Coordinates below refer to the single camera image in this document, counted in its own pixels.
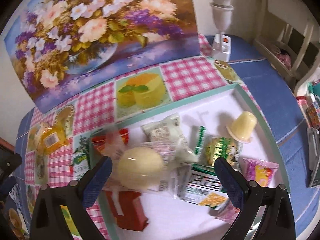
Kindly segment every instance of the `metal bolt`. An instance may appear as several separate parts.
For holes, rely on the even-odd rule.
[[[69,185],[71,187],[74,187],[74,186],[78,185],[78,181],[76,179],[73,179],[72,181],[70,181]]]
[[[258,185],[258,183],[255,182],[254,180],[250,180],[250,181],[249,181],[249,185],[250,185],[251,187],[256,187],[256,186]]]
[[[43,184],[43,185],[41,185],[41,189],[42,189],[42,190],[46,190],[47,187],[48,187],[48,184]]]
[[[285,190],[286,189],[285,184],[279,184],[279,188],[282,190]]]

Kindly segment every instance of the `wall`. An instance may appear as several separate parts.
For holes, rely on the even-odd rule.
[[[193,2],[198,32],[206,35],[217,33],[212,19],[211,6],[209,5],[212,0],[193,0]],[[227,33],[252,41],[256,6],[259,2],[260,0],[234,0],[233,22]],[[0,137],[15,145],[20,121],[34,107],[34,103],[18,80],[5,50],[3,39],[11,24],[12,22],[9,21],[0,35]]]

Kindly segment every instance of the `tray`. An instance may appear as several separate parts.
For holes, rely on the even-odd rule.
[[[252,112],[258,120],[252,133],[253,141],[243,146],[240,155],[240,165],[243,158],[263,159],[279,164],[279,170],[271,181],[270,187],[284,183],[290,191],[289,181],[281,159],[280,151],[273,139],[271,131],[259,110],[239,84],[232,84],[210,90],[169,105],[152,109],[118,124],[119,128],[127,127],[130,131],[130,143],[147,141],[141,130],[141,125],[164,119],[178,112],[181,118],[181,128],[189,142],[194,141],[194,131],[199,125],[207,127],[207,132],[219,137],[228,137],[225,128],[242,111]],[[97,156],[92,155],[92,162]],[[108,232],[112,240],[207,240],[221,239],[229,224],[214,219],[215,211],[207,206],[198,206],[180,199],[166,198],[159,195],[143,194],[141,203],[149,225],[143,232],[119,229],[113,223],[108,202],[104,193],[99,195],[99,205]]]

